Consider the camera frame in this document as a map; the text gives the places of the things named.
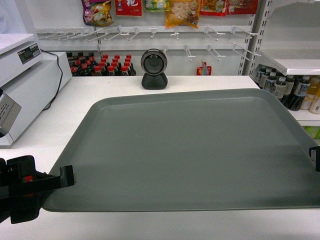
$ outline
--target white counter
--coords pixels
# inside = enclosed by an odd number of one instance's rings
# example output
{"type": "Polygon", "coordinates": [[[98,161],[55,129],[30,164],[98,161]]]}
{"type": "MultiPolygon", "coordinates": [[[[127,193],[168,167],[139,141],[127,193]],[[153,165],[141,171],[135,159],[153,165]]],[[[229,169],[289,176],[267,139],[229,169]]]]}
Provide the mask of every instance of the white counter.
{"type": "MultiPolygon", "coordinates": [[[[258,88],[248,76],[169,76],[163,90],[145,90],[141,77],[74,77],[51,108],[18,140],[0,149],[5,160],[32,155],[39,172],[49,172],[89,108],[116,96],[258,88]]],[[[320,210],[235,210],[198,212],[57,213],[0,224],[0,239],[108,240],[318,240],[320,210]]]]}

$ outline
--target plastic tray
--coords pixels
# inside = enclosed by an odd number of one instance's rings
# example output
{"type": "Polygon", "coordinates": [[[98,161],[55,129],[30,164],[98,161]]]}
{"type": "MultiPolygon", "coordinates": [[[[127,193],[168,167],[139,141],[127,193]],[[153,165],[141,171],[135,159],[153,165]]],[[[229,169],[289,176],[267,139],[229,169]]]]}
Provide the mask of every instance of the plastic tray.
{"type": "Polygon", "coordinates": [[[50,174],[75,186],[49,196],[58,212],[320,207],[316,143],[269,92],[216,90],[95,103],[50,174]]]}

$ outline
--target soy sauce bottle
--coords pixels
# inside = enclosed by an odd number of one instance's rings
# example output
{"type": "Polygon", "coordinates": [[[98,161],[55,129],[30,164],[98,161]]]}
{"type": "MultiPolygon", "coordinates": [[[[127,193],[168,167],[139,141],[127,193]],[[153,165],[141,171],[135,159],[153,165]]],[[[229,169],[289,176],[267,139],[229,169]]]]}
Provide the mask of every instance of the soy sauce bottle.
{"type": "Polygon", "coordinates": [[[296,87],[293,93],[290,95],[286,107],[292,111],[298,111],[303,103],[305,96],[307,95],[310,76],[303,76],[302,79],[298,79],[296,87]]]}

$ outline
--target red snack bag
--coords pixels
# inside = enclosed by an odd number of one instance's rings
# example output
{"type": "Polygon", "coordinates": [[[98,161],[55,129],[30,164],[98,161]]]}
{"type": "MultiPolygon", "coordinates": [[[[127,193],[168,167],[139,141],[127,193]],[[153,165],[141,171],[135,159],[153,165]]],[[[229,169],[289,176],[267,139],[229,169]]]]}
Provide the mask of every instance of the red snack bag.
{"type": "Polygon", "coordinates": [[[202,0],[200,14],[207,16],[220,16],[227,15],[227,0],[202,0]]]}
{"type": "Polygon", "coordinates": [[[256,14],[257,8],[258,0],[228,0],[226,14],[256,14]]]}
{"type": "Polygon", "coordinates": [[[115,15],[142,16],[142,0],[114,0],[115,15]]]}

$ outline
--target packaged food bag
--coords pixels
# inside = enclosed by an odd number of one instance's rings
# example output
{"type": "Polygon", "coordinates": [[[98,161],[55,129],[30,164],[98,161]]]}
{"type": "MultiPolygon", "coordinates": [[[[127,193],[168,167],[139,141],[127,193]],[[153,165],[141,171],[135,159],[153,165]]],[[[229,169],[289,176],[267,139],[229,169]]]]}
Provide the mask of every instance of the packaged food bag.
{"type": "Polygon", "coordinates": [[[256,14],[258,0],[227,0],[228,15],[256,14]]]}
{"type": "Polygon", "coordinates": [[[144,7],[150,12],[163,12],[170,9],[169,0],[144,0],[144,7]]]}
{"type": "Polygon", "coordinates": [[[200,14],[207,16],[226,16],[227,0],[202,0],[200,14]]]}
{"type": "Polygon", "coordinates": [[[106,27],[113,23],[110,15],[111,0],[81,0],[83,22],[86,25],[106,27]]]}
{"type": "Polygon", "coordinates": [[[185,24],[197,29],[200,6],[200,0],[170,0],[170,10],[165,16],[165,27],[172,28],[185,24]]]}
{"type": "Polygon", "coordinates": [[[142,16],[142,0],[114,0],[115,15],[142,16]]]}

